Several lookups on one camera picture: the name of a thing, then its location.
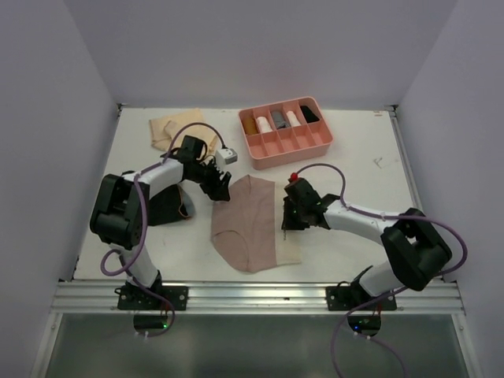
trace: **white wall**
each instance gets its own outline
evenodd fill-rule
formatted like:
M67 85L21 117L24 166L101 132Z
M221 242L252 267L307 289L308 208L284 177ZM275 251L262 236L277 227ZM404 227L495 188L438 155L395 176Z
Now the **white wall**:
M485 375L504 369L504 2L459 0L399 106L422 203L458 229L458 279Z
M456 0L65 0L118 102L383 108Z
M0 375L19 378L75 264L115 105L60 0L1 1L0 51Z

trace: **beige underwear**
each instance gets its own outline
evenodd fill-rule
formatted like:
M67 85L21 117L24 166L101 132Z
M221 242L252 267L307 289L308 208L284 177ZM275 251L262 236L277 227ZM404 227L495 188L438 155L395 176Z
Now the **beige underwear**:
M301 262L295 232L281 229L283 185L244 176L229 187L230 202L215 202L212 243L242 272L259 272Z
M205 122L205 118L203 118L203 114L199 109L150 120L150 145L158 150L167 151L176 133L186 124L192 122ZM215 132L201 125L191 126L183 131L175 141L173 148L180 147L185 135L192 135L204 140L208 146L207 155L212 155L215 151L217 146Z

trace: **glass panel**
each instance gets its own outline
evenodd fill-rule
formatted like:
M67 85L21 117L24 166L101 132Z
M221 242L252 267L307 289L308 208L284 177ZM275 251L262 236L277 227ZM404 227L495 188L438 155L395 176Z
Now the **glass panel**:
M65 315L47 373L72 377L334 377L329 340L337 316L195 316L144 342L129 315ZM378 336L411 377L466 377L450 316L383 316ZM402 376L395 357L346 327L336 344L347 377Z

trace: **yellow item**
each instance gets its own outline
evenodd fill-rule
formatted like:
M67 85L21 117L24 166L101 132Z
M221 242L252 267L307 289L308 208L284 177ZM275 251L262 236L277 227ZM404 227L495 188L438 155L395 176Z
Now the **yellow item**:
M175 134L182 127L192 122L205 122L205 118L203 118L203 114L199 109L192 109L172 116L150 120L150 145L158 150L167 151ZM204 140L209 149L207 155L215 152L217 136L211 129L201 125L191 126L180 134L173 148L180 147L185 135L191 135Z
M259 134L258 127L255 124L255 119L252 117L248 117L243 120L243 130L245 130L245 134L247 135Z

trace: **white rolled sock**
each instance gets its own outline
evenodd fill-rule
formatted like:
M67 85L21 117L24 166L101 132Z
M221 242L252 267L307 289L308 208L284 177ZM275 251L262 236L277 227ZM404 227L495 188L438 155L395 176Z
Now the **white rolled sock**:
M296 117L296 115L292 110L289 110L287 112L287 118L289 119L289 123L291 124L292 127L301 126L301 123L299 122L298 118Z
M268 122L268 118L266 117L258 117L257 120L258 127L260 132L272 132L271 124Z

